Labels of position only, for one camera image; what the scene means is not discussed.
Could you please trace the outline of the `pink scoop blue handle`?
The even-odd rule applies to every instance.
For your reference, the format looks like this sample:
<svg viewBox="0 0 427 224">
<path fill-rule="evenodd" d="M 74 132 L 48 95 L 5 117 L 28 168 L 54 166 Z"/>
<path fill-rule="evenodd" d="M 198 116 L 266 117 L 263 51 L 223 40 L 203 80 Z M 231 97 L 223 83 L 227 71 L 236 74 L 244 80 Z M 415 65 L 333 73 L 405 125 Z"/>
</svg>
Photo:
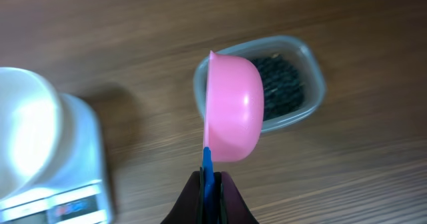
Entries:
<svg viewBox="0 0 427 224">
<path fill-rule="evenodd" d="M 203 129 L 203 214 L 206 223 L 218 223 L 219 197 L 215 162 L 236 162 L 254 150 L 264 115 L 262 80 L 243 57 L 209 54 Z"/>
</svg>

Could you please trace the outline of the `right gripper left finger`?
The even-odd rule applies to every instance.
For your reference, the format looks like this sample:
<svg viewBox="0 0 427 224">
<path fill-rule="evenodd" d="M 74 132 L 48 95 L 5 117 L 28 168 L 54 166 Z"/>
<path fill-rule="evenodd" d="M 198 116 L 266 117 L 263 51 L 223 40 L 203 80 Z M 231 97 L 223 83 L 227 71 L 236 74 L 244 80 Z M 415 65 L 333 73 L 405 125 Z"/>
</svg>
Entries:
<svg viewBox="0 0 427 224">
<path fill-rule="evenodd" d="M 194 171 L 187 180 L 171 211 L 161 224 L 197 224 L 202 222 L 202 195 L 200 171 Z"/>
</svg>

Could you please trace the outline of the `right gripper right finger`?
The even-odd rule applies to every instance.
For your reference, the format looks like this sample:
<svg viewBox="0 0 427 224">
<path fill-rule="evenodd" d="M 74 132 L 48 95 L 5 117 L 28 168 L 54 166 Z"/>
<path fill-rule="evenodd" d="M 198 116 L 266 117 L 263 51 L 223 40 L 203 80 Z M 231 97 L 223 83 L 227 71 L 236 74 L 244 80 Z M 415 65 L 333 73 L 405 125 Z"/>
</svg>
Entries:
<svg viewBox="0 0 427 224">
<path fill-rule="evenodd" d="M 229 173 L 215 173 L 219 190 L 219 223 L 221 224 L 259 224 L 252 215 L 236 184 Z"/>
</svg>

